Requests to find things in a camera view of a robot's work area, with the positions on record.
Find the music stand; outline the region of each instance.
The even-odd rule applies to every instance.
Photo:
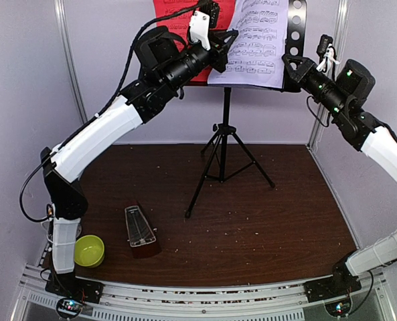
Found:
[[[285,52],[293,55],[302,56],[304,52],[304,38],[305,38],[305,23],[307,19],[307,2],[306,0],[289,0],[289,18],[287,24],[287,39]],[[191,82],[191,85],[203,85],[202,83],[194,83]],[[263,88],[269,90],[278,90],[281,92],[300,92],[301,89],[297,85],[291,82],[289,76],[286,71],[283,78],[283,88],[266,88],[266,87],[258,87],[258,86],[247,86],[248,88]],[[256,168],[260,171],[262,176],[269,183],[270,187],[273,189],[275,187],[274,182],[259,164],[259,162],[255,159],[253,154],[247,149],[246,145],[242,142],[240,137],[237,135],[237,129],[233,126],[229,125],[230,118],[230,101],[231,101],[231,87],[224,87],[224,114],[222,123],[214,124],[213,131],[215,132],[213,137],[209,140],[207,145],[202,149],[201,155],[204,156],[207,149],[210,146],[213,146],[212,152],[210,153],[209,159],[204,167],[203,173],[201,175],[200,181],[198,183],[197,188],[195,189],[195,193],[193,194],[192,200],[189,204],[189,207],[185,213],[185,217],[189,219],[192,214],[192,210],[195,206],[195,203],[198,199],[200,191],[203,187],[204,181],[206,179],[213,179],[219,181],[220,183],[226,182],[228,179],[236,176],[241,173],[245,169],[251,167],[252,165],[256,166]],[[228,149],[228,137],[232,136],[236,142],[240,145],[242,150],[247,154],[250,159],[250,163],[243,166],[241,169],[233,172],[232,174],[226,176],[226,152]],[[220,159],[218,157],[218,149],[220,149]],[[219,164],[219,176],[209,175],[210,167],[216,158]]]

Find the white bracket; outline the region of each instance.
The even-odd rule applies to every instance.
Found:
[[[332,65],[339,65],[341,62],[336,60],[335,58],[335,51],[333,50],[332,43],[327,47],[326,53],[323,56],[322,62],[317,66],[317,71],[321,72],[322,70],[325,69],[326,66],[326,71],[328,72],[329,70],[332,69]]]
[[[210,16],[196,11],[189,22],[189,35],[192,43],[201,42],[205,50],[210,50],[210,41],[208,38],[210,25]]]

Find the wooden floor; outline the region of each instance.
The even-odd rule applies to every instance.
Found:
[[[183,215],[204,161],[200,145],[113,146],[83,174],[90,207],[84,234],[102,238],[103,264],[79,276],[156,286],[267,284],[331,273],[355,249],[349,230],[305,146],[252,145],[276,183],[255,167],[207,181],[192,218]],[[228,172],[248,159],[229,146]],[[163,249],[133,259],[124,208],[137,199]]]

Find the music notes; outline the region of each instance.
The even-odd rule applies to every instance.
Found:
[[[243,2],[243,5],[241,6],[241,12],[244,12],[248,8],[254,7],[255,5],[280,5],[280,0],[245,0],[245,2]]]
[[[237,0],[230,29],[238,37],[226,71],[212,71],[208,83],[282,88],[288,10],[289,0]]]

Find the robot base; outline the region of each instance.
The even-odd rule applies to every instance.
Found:
[[[308,302],[316,302],[336,298],[337,296],[344,296],[349,291],[350,293],[359,291],[362,288],[358,278],[348,278],[340,285],[337,284],[333,276],[308,281],[304,283],[305,293]]]
[[[77,302],[82,302],[82,289],[84,290],[84,301],[98,304],[100,302],[100,297],[103,292],[103,284],[100,282],[83,280],[74,278],[73,281],[74,286],[68,286],[70,293],[72,294],[72,298]],[[58,283],[54,282],[54,278],[52,274],[50,274],[49,281],[46,284],[45,291],[53,294],[57,294],[58,296],[70,297],[71,295],[66,292],[66,287],[61,287]]]

